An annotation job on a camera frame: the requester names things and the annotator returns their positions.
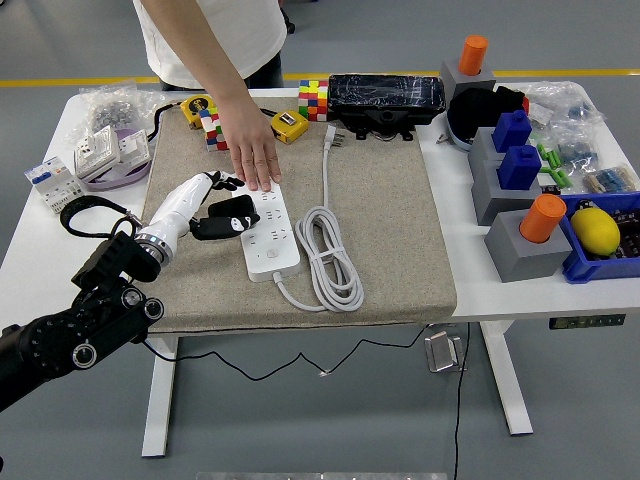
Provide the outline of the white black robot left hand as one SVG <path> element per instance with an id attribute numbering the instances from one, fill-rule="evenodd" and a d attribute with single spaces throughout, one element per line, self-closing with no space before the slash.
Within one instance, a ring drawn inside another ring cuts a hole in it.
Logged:
<path id="1" fill-rule="evenodd" d="M 188 233 L 200 241 L 240 235 L 260 220 L 254 202 L 247 194 L 211 204 L 205 218 L 197 219 L 195 214 L 210 191 L 235 191 L 243 185 L 243 181 L 226 172 L 195 175 L 166 197 L 150 223 L 136 234 L 136 241 L 164 266 L 175 257 L 178 239 Z"/>

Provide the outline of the person's right hand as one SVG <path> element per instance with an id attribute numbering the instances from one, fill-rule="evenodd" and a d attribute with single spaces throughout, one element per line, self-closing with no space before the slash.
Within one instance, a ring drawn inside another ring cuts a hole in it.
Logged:
<path id="1" fill-rule="evenodd" d="M 282 175 L 270 121 L 248 95 L 217 106 L 236 176 L 252 191 L 271 191 Z"/>

